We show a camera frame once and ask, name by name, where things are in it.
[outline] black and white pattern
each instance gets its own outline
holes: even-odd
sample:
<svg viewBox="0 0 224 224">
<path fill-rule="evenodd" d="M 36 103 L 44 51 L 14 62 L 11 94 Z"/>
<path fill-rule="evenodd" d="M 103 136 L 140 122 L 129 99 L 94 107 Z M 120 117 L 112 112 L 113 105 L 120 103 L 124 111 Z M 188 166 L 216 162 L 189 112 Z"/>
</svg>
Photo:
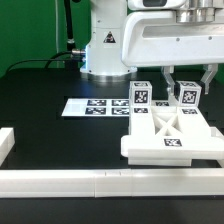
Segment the black and white pattern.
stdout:
<svg viewBox="0 0 224 224">
<path fill-rule="evenodd" d="M 148 103 L 148 91 L 135 91 L 135 103 Z"/>
<path fill-rule="evenodd" d="M 182 86 L 189 86 L 189 87 L 197 87 L 194 83 L 192 82 L 181 82 Z"/>
<path fill-rule="evenodd" d="M 195 104 L 197 97 L 197 91 L 185 90 L 183 94 L 182 103 Z"/>
<path fill-rule="evenodd" d="M 182 147 L 180 139 L 164 139 L 166 146 Z"/>
<path fill-rule="evenodd" d="M 134 86 L 136 86 L 136 87 L 146 87 L 146 86 L 148 86 L 148 83 L 146 83 L 146 82 L 135 82 Z"/>
<path fill-rule="evenodd" d="M 129 106 L 129 100 L 112 100 L 112 106 L 116 107 L 116 106 Z"/>
<path fill-rule="evenodd" d="M 106 106 L 106 100 L 88 100 L 88 106 Z"/>
<path fill-rule="evenodd" d="M 85 114 L 86 115 L 105 115 L 106 114 L 106 108 L 87 107 Z"/>
<path fill-rule="evenodd" d="M 195 109 L 182 109 L 184 114 L 198 114 Z"/>
<path fill-rule="evenodd" d="M 112 108 L 112 115 L 128 115 L 129 108 Z"/>
<path fill-rule="evenodd" d="M 147 108 L 134 108 L 134 113 L 147 114 L 147 113 L 149 113 L 149 110 Z"/>
<path fill-rule="evenodd" d="M 169 106 L 169 103 L 168 102 L 156 102 L 156 106 L 158 107 L 168 107 Z"/>
</svg>

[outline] cable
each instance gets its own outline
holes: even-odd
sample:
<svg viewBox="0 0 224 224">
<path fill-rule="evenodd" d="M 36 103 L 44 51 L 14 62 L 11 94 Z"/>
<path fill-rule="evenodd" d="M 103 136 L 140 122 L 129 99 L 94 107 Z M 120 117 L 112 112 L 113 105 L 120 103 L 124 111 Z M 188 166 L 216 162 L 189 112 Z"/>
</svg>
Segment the cable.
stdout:
<svg viewBox="0 0 224 224">
<path fill-rule="evenodd" d="M 63 56 L 63 55 L 71 55 L 72 54 L 72 51 L 62 51 L 62 52 L 59 52 L 59 53 L 57 53 L 57 54 L 55 54 L 54 56 L 52 56 L 51 58 L 50 58 L 50 60 L 47 62 L 47 64 L 45 65 L 45 67 L 44 68 L 48 68 L 49 67 L 49 65 L 51 64 L 51 60 L 52 59 L 56 59 L 56 58 L 58 58 L 58 57 L 60 57 L 60 56 Z"/>
<path fill-rule="evenodd" d="M 76 44 L 73 37 L 72 12 L 71 12 L 70 0 L 64 0 L 64 7 L 67 22 L 67 36 L 68 36 L 67 49 L 72 50 L 73 48 L 76 48 Z"/>
<path fill-rule="evenodd" d="M 14 66 L 16 65 L 19 65 L 19 64 L 23 64 L 23 63 L 27 63 L 27 62 L 49 62 L 49 61 L 70 61 L 71 59 L 30 59 L 30 60 L 24 60 L 24 61 L 19 61 L 19 62 L 16 62 L 12 65 L 10 65 L 5 74 L 7 74 Z"/>
</svg>

